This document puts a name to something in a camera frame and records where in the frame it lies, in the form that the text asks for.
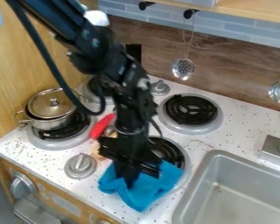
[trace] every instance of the blue towel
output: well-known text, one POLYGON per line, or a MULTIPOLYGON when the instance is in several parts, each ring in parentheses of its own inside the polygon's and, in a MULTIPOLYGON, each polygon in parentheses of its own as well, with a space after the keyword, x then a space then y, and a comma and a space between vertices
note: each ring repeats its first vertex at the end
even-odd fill
POLYGON ((160 171, 159 178, 141 172, 131 189, 128 189, 123 178, 116 178, 115 167, 112 164, 99 180, 99 189, 104 193, 118 192, 126 204, 142 212, 151 202, 168 193, 183 174, 181 169, 164 160, 160 171))

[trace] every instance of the speckled countertop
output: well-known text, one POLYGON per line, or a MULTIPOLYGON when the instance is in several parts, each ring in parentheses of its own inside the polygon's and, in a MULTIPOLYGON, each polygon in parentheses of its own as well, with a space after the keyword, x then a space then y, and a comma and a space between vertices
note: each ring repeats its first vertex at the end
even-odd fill
MULTIPOLYGON (((217 102, 224 114, 224 122, 217 130, 201 136, 178 134, 167 129, 155 118, 164 136, 174 139, 186 149, 192 161, 192 173, 195 172, 206 152, 211 150, 229 151, 280 170, 278 165, 258 159, 265 137, 267 135, 280 137, 280 112, 167 80, 165 82, 171 87, 170 95, 181 93, 204 95, 217 102)), ((166 97, 168 95, 155 97, 155 101, 160 103, 166 97)), ((153 128, 150 133, 158 134, 153 128)), ((70 150, 41 150, 28 142, 25 127, 17 127, 0 139, 0 156, 122 223, 171 223, 172 211, 187 185, 159 199, 146 212, 138 213, 126 206, 118 195, 108 195, 98 190, 97 181, 110 161, 100 162, 94 175, 89 178, 83 180, 68 178, 63 170, 65 162, 81 152, 90 154, 92 146, 90 141, 87 141, 70 150)))

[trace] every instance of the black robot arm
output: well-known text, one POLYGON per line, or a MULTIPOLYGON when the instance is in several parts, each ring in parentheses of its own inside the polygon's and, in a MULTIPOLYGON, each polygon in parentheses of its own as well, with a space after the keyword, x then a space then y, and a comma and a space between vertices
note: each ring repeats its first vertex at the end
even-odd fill
POLYGON ((113 91, 117 111, 117 138, 100 138, 100 154, 115 163, 117 177, 123 177, 129 187, 140 172, 158 178, 160 159, 149 150, 149 123, 157 113, 151 95, 149 78, 141 65, 129 56, 123 46, 114 41, 108 27, 95 26, 84 17, 85 10, 76 0, 7 0, 28 31, 51 69, 52 75, 68 98, 85 114, 101 114, 105 109, 102 86, 113 91), (75 97, 46 50, 42 39, 25 11, 34 16, 69 51, 69 58, 84 74, 95 74, 96 93, 101 108, 94 112, 75 97))

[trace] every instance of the hook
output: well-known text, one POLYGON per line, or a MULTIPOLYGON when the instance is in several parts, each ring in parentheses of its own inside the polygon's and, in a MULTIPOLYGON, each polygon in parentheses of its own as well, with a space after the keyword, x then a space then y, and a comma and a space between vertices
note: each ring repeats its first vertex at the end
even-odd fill
POLYGON ((146 10, 147 7, 149 7, 153 4, 155 4, 155 3, 153 3, 153 2, 140 2, 139 3, 139 9, 140 9, 140 11, 144 11, 144 10, 146 10))
POLYGON ((185 19, 190 19, 198 11, 199 10, 186 10, 186 11, 184 11, 184 18, 185 19))

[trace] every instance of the stove knob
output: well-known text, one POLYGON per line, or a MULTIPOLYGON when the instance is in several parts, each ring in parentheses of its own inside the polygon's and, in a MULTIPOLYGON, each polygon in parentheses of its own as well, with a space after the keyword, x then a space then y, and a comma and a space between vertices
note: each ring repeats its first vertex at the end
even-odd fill
POLYGON ((94 173, 96 160, 84 153, 71 157, 65 165, 66 175, 71 179, 85 179, 94 173))
POLYGON ((151 93, 153 95, 167 95, 169 92, 170 87, 163 80, 151 84, 151 93))
POLYGON ((10 191, 15 199, 19 200, 29 194, 35 194, 37 192, 36 186, 23 173, 14 172, 12 176, 13 181, 10 186, 10 191))

